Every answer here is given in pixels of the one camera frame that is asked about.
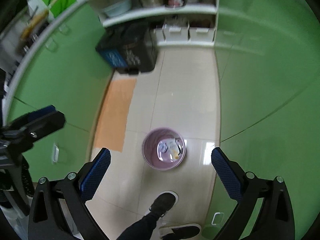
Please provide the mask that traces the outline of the black pedal trash bin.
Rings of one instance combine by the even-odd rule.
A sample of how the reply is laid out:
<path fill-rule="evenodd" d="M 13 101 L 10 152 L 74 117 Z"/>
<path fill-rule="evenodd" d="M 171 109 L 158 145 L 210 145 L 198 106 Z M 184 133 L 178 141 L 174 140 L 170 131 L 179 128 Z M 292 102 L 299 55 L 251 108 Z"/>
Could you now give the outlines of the black pedal trash bin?
<path fill-rule="evenodd" d="M 119 74 L 127 75 L 153 71 L 158 55 L 145 21 L 106 29 L 95 50 Z"/>

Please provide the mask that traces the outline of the purple round trash bin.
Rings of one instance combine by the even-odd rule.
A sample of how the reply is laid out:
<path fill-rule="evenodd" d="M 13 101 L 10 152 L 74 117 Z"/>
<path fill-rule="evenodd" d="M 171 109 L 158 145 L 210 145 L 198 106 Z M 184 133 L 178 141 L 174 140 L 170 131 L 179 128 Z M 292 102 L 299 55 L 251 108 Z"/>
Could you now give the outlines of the purple round trash bin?
<path fill-rule="evenodd" d="M 182 136 L 168 127 L 151 130 L 143 140 L 142 156 L 153 169 L 167 171 L 178 167 L 186 155 Z"/>

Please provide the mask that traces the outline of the orange floor mat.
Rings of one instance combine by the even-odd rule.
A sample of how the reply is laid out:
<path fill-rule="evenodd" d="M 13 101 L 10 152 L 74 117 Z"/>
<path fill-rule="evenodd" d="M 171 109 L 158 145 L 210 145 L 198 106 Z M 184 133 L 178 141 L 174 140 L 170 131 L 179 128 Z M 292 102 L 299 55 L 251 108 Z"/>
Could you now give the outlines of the orange floor mat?
<path fill-rule="evenodd" d="M 136 86 L 136 79 L 119 79 L 110 82 L 107 89 L 97 128 L 94 136 L 94 148 L 123 150 L 127 116 Z"/>

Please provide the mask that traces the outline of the black right shoe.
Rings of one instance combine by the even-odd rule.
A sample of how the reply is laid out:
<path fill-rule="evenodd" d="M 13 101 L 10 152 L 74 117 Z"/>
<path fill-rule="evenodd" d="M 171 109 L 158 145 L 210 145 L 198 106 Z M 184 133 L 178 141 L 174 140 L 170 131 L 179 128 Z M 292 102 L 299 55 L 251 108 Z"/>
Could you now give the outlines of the black right shoe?
<path fill-rule="evenodd" d="M 190 239 L 201 232 L 199 224 L 163 226 L 159 228 L 160 239 Z"/>

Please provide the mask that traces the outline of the black shoe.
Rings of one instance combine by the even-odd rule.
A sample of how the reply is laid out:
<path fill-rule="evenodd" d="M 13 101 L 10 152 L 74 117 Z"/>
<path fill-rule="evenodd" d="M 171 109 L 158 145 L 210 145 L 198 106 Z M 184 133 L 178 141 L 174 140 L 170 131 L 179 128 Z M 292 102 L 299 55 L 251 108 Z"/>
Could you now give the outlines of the black shoe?
<path fill-rule="evenodd" d="M 163 226 L 159 228 L 160 239 L 190 239 L 201 232 L 199 224 Z"/>
<path fill-rule="evenodd" d="M 178 194 L 174 191 L 164 191 L 153 201 L 149 213 L 157 217 L 164 217 L 167 212 L 178 202 Z"/>

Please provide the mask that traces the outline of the dark trouser leg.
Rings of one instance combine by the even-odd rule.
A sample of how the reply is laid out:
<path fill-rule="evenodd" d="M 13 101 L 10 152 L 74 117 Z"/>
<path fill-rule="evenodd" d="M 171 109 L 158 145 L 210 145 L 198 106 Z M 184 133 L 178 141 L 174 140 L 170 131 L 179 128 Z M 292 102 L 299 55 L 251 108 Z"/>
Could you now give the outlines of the dark trouser leg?
<path fill-rule="evenodd" d="M 142 219 L 126 228 L 117 240 L 149 240 L 159 219 L 157 214 L 149 212 Z"/>

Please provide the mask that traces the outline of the black left shoe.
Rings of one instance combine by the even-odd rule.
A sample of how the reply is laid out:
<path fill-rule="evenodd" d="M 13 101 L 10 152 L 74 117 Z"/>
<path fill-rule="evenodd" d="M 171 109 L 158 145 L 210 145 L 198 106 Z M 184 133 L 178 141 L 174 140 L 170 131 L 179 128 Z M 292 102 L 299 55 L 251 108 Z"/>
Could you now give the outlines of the black left shoe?
<path fill-rule="evenodd" d="M 164 217 L 167 212 L 178 202 L 178 194 L 174 191 L 164 191 L 153 201 L 149 213 L 157 217 Z"/>

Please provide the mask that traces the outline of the light blue basin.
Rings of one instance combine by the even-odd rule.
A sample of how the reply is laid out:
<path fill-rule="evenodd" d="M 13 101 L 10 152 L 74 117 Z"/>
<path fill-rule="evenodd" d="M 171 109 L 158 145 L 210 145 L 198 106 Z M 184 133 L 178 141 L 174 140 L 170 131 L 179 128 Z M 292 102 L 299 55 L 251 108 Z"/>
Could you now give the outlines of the light blue basin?
<path fill-rule="evenodd" d="M 107 17 L 116 17 L 116 16 L 124 14 L 125 12 L 130 11 L 131 8 L 132 8 L 131 0 L 124 0 L 124 1 L 121 1 L 118 3 L 115 3 L 113 5 L 110 5 L 108 7 L 105 7 L 101 11 Z"/>

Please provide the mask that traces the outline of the white storage box left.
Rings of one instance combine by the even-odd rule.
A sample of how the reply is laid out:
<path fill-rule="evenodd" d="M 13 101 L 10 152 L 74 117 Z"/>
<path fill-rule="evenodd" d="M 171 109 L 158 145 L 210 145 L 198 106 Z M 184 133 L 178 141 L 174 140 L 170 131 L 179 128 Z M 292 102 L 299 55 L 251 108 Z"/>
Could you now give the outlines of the white storage box left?
<path fill-rule="evenodd" d="M 162 30 L 164 38 L 168 42 L 188 41 L 188 22 L 166 22 Z"/>

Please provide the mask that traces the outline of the white storage box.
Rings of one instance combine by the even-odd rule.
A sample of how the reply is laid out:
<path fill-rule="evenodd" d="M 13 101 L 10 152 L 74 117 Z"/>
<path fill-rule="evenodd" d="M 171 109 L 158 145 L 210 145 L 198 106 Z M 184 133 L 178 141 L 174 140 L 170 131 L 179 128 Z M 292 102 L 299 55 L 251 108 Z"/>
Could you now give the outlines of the white storage box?
<path fill-rule="evenodd" d="M 166 22 L 162 30 L 164 38 L 168 42 L 188 41 L 188 22 Z"/>
<path fill-rule="evenodd" d="M 189 36 L 192 42 L 213 42 L 215 28 L 212 24 L 201 22 L 189 23 Z"/>

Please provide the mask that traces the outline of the white shelf unit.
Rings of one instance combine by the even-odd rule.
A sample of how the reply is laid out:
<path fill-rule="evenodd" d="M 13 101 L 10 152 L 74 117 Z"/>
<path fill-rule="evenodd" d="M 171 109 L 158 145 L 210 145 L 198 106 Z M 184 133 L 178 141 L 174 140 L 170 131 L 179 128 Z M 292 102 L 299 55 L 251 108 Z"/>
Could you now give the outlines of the white shelf unit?
<path fill-rule="evenodd" d="M 137 20 L 140 18 L 148 18 L 164 15 L 205 15 L 216 16 L 218 13 L 219 0 L 213 0 L 212 2 L 201 2 L 188 4 L 185 3 L 181 7 L 170 7 L 168 5 L 159 5 L 153 8 L 144 8 L 141 5 L 137 9 L 131 9 L 119 16 L 109 17 L 102 10 L 106 7 L 112 6 L 118 2 L 124 0 L 86 0 L 93 6 L 98 12 L 100 21 L 103 27 L 108 28 L 110 26 Z"/>

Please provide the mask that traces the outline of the white storage box right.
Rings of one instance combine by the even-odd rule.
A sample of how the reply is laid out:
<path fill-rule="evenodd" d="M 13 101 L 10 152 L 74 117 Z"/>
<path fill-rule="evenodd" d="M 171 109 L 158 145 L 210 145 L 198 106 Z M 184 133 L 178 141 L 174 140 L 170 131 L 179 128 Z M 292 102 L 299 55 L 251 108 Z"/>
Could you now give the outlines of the white storage box right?
<path fill-rule="evenodd" d="M 189 23 L 189 36 L 192 42 L 213 42 L 215 28 L 212 24 L 201 22 Z"/>

